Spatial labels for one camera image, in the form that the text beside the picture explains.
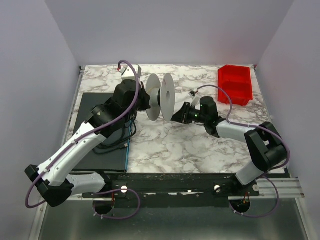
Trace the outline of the white cable spool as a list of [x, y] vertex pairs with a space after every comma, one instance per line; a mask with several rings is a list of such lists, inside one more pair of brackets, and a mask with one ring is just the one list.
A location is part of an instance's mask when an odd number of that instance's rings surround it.
[[150, 95], [150, 109], [146, 110], [151, 121], [156, 121], [160, 113], [166, 122], [171, 121], [175, 110], [175, 84], [170, 73], [166, 73], [160, 82], [156, 74], [151, 74], [145, 86]]

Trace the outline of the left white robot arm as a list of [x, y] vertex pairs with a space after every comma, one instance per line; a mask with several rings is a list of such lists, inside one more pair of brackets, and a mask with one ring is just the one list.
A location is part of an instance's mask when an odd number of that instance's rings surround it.
[[93, 108], [77, 132], [53, 156], [25, 169], [31, 186], [51, 207], [61, 205], [73, 195], [99, 193], [108, 184], [103, 174], [71, 175], [71, 171], [90, 151], [122, 129], [137, 111], [150, 108], [149, 100], [139, 79], [123, 80], [112, 97]]

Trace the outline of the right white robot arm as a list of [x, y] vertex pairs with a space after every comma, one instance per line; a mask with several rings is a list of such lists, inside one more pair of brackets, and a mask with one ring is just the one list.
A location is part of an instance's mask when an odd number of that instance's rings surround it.
[[233, 177], [235, 186], [247, 186], [287, 159], [288, 151], [272, 123], [264, 122], [253, 127], [231, 124], [219, 116], [212, 97], [202, 97], [199, 103], [200, 109], [196, 109], [185, 102], [171, 120], [185, 125], [200, 123], [211, 136], [247, 144], [251, 161]]

